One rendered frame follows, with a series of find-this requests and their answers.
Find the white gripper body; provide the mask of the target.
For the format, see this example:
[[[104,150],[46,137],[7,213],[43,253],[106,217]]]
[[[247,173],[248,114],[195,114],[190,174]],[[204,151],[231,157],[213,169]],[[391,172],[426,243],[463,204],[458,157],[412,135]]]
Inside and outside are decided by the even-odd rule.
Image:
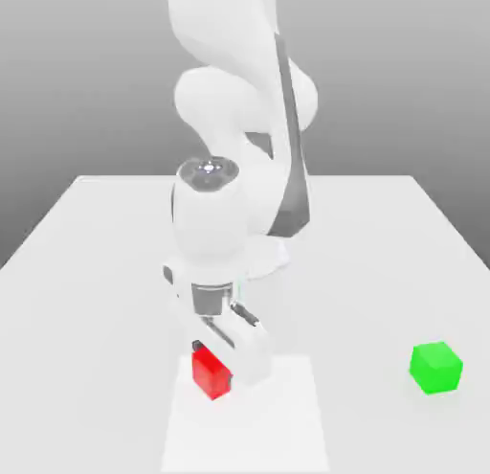
[[[270,335],[243,303],[225,305],[216,316],[196,316],[193,324],[201,341],[245,386],[255,386],[272,372]]]

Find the small red cube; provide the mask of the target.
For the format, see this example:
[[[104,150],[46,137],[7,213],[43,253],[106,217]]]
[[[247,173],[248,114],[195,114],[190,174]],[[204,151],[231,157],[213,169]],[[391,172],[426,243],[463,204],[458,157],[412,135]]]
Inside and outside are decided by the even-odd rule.
[[[191,365],[194,382],[209,399],[218,399],[231,391],[232,373],[206,347],[192,353]]]

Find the small green cube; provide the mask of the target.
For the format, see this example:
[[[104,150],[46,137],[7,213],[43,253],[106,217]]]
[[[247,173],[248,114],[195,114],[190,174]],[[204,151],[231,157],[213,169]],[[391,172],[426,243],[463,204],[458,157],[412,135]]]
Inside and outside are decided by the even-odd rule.
[[[463,362],[444,341],[413,347],[409,373],[426,395],[455,391],[463,370]]]

